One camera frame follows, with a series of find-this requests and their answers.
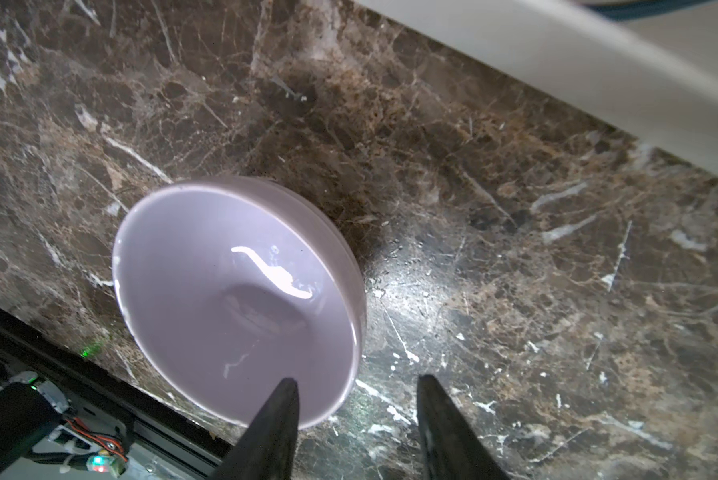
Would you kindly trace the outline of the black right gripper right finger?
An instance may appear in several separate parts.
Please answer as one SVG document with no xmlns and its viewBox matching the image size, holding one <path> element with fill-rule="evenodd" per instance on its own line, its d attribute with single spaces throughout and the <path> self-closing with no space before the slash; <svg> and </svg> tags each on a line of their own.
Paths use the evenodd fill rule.
<svg viewBox="0 0 718 480">
<path fill-rule="evenodd" d="M 423 479 L 509 479 L 433 375 L 418 377 L 417 418 Z"/>
</svg>

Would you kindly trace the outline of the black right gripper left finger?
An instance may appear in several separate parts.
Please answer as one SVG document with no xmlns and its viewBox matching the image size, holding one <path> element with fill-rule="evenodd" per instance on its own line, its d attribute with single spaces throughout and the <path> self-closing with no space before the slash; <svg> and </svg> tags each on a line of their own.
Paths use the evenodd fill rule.
<svg viewBox="0 0 718 480">
<path fill-rule="evenodd" d="M 282 379 L 209 479 L 290 479 L 297 445 L 297 381 Z"/>
</svg>

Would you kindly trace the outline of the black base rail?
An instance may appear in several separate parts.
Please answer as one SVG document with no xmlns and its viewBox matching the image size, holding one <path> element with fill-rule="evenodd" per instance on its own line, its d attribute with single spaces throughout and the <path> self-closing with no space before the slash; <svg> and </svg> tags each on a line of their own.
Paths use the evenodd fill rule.
<svg viewBox="0 0 718 480">
<path fill-rule="evenodd" d="M 0 309 L 0 477 L 207 479 L 231 448 Z"/>
</svg>

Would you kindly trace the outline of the lilac bowl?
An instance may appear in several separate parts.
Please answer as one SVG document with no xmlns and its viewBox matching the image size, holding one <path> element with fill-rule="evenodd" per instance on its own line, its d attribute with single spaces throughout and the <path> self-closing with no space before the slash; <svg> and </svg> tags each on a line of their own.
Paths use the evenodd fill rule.
<svg viewBox="0 0 718 480">
<path fill-rule="evenodd" d="M 358 374 L 362 272 L 333 222 L 271 180 L 186 180 L 140 200 L 112 251 L 137 345 L 188 400 L 249 425 L 285 378 L 301 428 L 333 415 Z"/>
</svg>

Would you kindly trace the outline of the white plastic bin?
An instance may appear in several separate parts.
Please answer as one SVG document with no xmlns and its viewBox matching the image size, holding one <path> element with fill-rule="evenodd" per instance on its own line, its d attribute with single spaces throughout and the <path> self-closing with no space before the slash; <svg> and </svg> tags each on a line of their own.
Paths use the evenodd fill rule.
<svg viewBox="0 0 718 480">
<path fill-rule="evenodd" d="M 363 5 L 718 176 L 718 74 L 573 1 Z"/>
</svg>

